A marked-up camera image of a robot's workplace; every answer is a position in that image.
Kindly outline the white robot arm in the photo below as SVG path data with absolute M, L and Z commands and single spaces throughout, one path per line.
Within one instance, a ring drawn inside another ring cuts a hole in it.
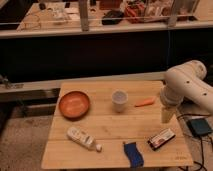
M 213 87 L 203 81 L 206 74 L 207 69 L 199 60 L 173 66 L 164 73 L 165 86 L 159 94 L 163 123 L 172 119 L 184 98 L 213 114 Z

